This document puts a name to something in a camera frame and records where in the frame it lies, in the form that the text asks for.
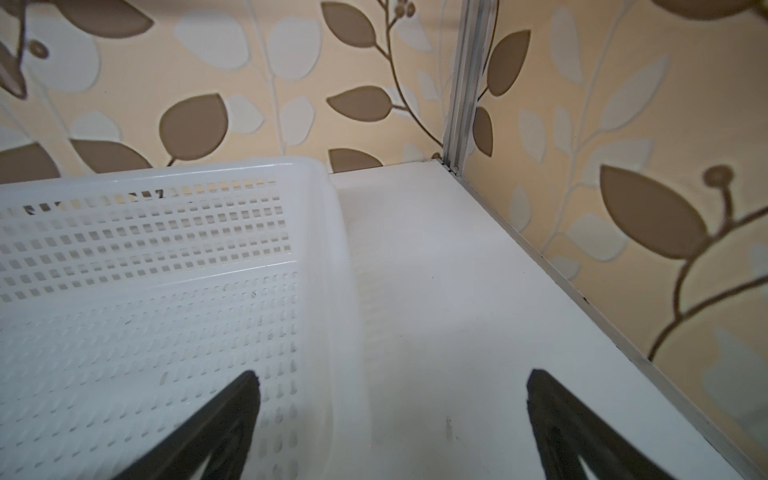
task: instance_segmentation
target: brown stem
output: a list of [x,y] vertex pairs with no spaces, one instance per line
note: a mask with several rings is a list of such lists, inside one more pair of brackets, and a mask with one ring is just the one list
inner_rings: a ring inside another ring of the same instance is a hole
[[493,51],[493,38],[496,36],[496,24],[498,24],[498,8],[500,7],[501,0],[499,2],[496,2],[496,17],[493,19],[493,30],[491,31],[491,42],[488,43],[488,54],[485,56],[485,61],[482,64],[482,70],[485,71],[485,69],[488,67],[488,60],[491,59],[491,52]]
[[384,55],[384,58],[386,58],[387,61],[391,60],[391,58],[389,58],[389,55],[387,55],[387,53],[384,51],[384,49],[379,47],[378,43],[376,44],[376,50],[378,50],[380,54]]
[[22,66],[22,57],[27,35],[27,0],[19,0],[18,3],[18,40],[16,44],[16,66]]
[[723,225],[720,232],[728,232],[733,228],[733,196],[730,194],[730,188],[726,185],[720,189],[723,195]]
[[672,308],[674,311],[674,319],[669,325],[664,327],[661,333],[659,333],[659,335],[654,340],[654,344],[650,348],[650,353],[648,353],[648,359],[651,362],[654,361],[654,358],[656,357],[659,348],[667,340],[667,337],[669,337],[669,335],[678,326],[683,324],[686,320],[690,319],[692,316],[696,315],[701,310],[704,310],[705,308],[714,305],[715,303],[722,302],[723,300],[728,299],[734,295],[738,295],[739,293],[742,293],[745,290],[755,288],[756,286],[760,286],[768,282],[768,276],[762,276],[755,280],[752,280],[751,282],[742,283],[741,285],[736,286],[730,290],[725,290],[721,293],[718,293],[717,295],[711,296],[710,298],[692,306],[685,312],[682,311],[682,309],[680,308],[680,295],[683,289],[683,282],[688,276],[688,273],[690,272],[690,269],[693,267],[694,263],[696,263],[696,261],[699,258],[701,258],[707,251],[709,251],[711,247],[719,243],[729,233],[735,230],[738,230],[741,227],[745,227],[746,225],[752,223],[753,221],[759,220],[760,218],[768,215],[768,206],[765,206],[763,208],[755,210],[750,214],[745,215],[740,220],[733,221],[733,198],[731,197],[730,190],[727,187],[724,188],[722,191],[723,191],[723,202],[724,202],[724,210],[725,210],[725,213],[723,215],[725,219],[723,221],[723,226],[720,228],[720,231],[718,231],[712,237],[707,239],[707,241],[704,242],[701,245],[701,247],[699,247],[699,249],[690,258],[686,259],[685,263],[680,268],[680,272],[677,274],[677,280],[675,281],[674,292],[672,294]]
[[650,354],[648,354],[648,359],[653,362],[654,358],[656,357],[656,354],[658,353],[659,347],[662,343],[664,343],[664,340],[683,322],[690,319],[691,317],[697,315],[702,310],[716,304],[720,303],[724,300],[728,300],[732,296],[736,296],[739,293],[746,292],[747,290],[751,290],[753,288],[757,288],[758,286],[763,286],[768,284],[768,275],[760,276],[754,280],[751,280],[750,282],[742,283],[741,285],[735,286],[734,288],[725,290],[723,292],[718,293],[717,295],[713,295],[709,297],[706,300],[703,300],[696,305],[692,306],[685,312],[680,314],[680,318],[676,319],[674,322],[667,325],[667,327],[661,332],[661,334],[656,338],[656,341],[654,342],[654,346],[650,349]]
[[[395,59],[392,58],[392,35],[391,35],[391,26],[389,23],[389,0],[386,0],[386,6],[387,9],[384,13],[385,16],[385,22],[388,25],[388,28],[386,29],[386,57],[389,60],[389,67],[392,69],[392,78],[395,80],[395,88],[397,89],[397,93],[400,96],[400,100],[402,100],[403,107],[408,111],[408,113],[411,114],[411,118],[416,122],[416,124],[422,129],[424,133],[427,134],[428,137],[430,137],[437,145],[442,148],[442,142],[435,137],[432,133],[430,133],[429,130],[427,130],[427,127],[424,126],[424,124],[416,117],[416,115],[413,113],[413,110],[411,109],[410,105],[408,105],[408,101],[406,100],[406,96],[402,93],[402,88],[400,87],[400,82],[397,79],[397,70],[395,69]],[[394,25],[397,21],[397,18],[392,21],[391,25]]]

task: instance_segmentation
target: wall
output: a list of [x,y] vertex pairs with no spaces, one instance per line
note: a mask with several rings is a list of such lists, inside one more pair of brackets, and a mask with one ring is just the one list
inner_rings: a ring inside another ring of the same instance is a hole
[[466,179],[768,472],[765,12],[500,3]]
[[0,2],[0,183],[441,150],[460,0],[19,4]]

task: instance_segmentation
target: white leaf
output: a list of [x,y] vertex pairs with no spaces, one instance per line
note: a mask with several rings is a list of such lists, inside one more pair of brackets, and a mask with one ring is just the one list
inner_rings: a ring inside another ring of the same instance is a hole
[[47,58],[24,55],[24,65],[48,88],[77,93],[88,90],[99,72],[93,38],[63,18],[29,15],[27,42],[37,40],[48,49]]
[[[757,243],[752,245],[750,251],[750,266],[755,276],[768,275],[768,244]],[[768,300],[768,286],[760,289],[763,296]]]
[[32,143],[32,139],[18,130],[9,127],[0,127],[0,151],[24,147]]
[[720,359],[701,376],[707,394],[734,417],[763,447],[768,448],[768,365],[742,340],[715,330]]
[[601,130],[614,130],[632,120],[656,93],[669,65],[663,55],[635,72],[611,95],[600,118]]
[[599,185],[601,165],[639,172],[648,162],[653,147],[654,141],[647,139],[619,140],[612,144],[603,145],[589,157],[584,173],[581,175],[581,182],[587,185]]
[[521,108],[518,112],[518,134],[523,150],[540,164],[547,147],[544,122],[534,112]]
[[224,99],[230,130],[238,134],[252,134],[264,123],[264,115],[242,94],[233,94]]
[[[401,84],[400,88],[402,89],[402,94],[406,98],[406,101],[408,102],[408,106],[410,106],[411,110],[413,110],[413,113],[418,117],[419,116],[419,98],[416,97],[416,94],[413,93],[413,90],[406,87],[405,85]],[[393,105],[397,105],[399,107],[404,107],[405,105],[402,103],[402,100],[400,99],[400,94],[397,93],[397,87],[392,86],[389,88],[385,88],[384,91],[389,95],[389,99],[392,100]],[[400,110],[399,108],[394,108],[392,111],[399,115],[400,117],[404,118],[410,118],[411,114],[408,113],[405,110]]]
[[432,51],[432,44],[429,43],[429,38],[427,38],[427,34],[424,32],[418,12],[411,18],[403,17],[399,19],[395,23],[394,30],[409,47],[418,51]]
[[512,192],[509,201],[509,224],[518,232],[522,232],[531,221],[531,201],[522,185],[518,185]]
[[416,74],[419,76],[419,89],[422,91],[424,100],[440,101],[440,95],[437,93],[437,87],[432,76],[421,70],[417,71]]
[[475,153],[475,150],[477,150],[477,144],[475,143],[475,136],[474,135],[467,135],[467,147],[465,149],[464,158],[467,158],[468,156]]
[[410,142],[402,146],[402,162],[404,164],[412,161],[422,160],[424,160],[424,154],[421,150],[419,150],[419,147],[416,147]]
[[320,57],[320,25],[314,18],[285,17],[266,40],[272,72],[283,80],[306,77]]
[[584,83],[576,22],[565,7],[558,8],[552,14],[549,24],[549,55],[562,76],[579,85]]
[[568,280],[574,278],[581,268],[579,262],[566,257],[552,257],[549,259],[549,263]]
[[200,60],[224,70],[248,62],[248,39],[240,23],[216,10],[192,10],[181,16],[174,35]]
[[280,129],[286,144],[295,147],[306,140],[315,121],[315,108],[307,97],[297,97],[280,109]]
[[616,258],[627,244],[626,236],[615,225],[595,214],[576,220],[565,234],[587,255],[601,262]]
[[90,111],[75,118],[69,134],[75,140],[120,141],[120,127],[100,111]]
[[572,128],[568,112],[558,105],[554,110],[554,145],[568,155],[571,154]]

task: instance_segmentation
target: white shelf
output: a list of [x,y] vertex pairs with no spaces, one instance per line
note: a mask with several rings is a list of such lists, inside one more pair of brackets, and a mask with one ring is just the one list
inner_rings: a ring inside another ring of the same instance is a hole
[[331,180],[367,328],[373,479],[543,479],[533,368],[675,478],[741,478],[441,165]]

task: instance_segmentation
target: perforated basket wall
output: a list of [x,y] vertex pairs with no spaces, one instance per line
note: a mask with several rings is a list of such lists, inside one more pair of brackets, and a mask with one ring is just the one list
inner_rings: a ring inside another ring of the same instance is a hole
[[367,451],[365,419],[328,430],[366,409],[324,167],[167,170],[0,188],[0,478],[110,478],[247,369],[244,478]]
[[290,252],[274,179],[86,193],[2,206],[3,302]]

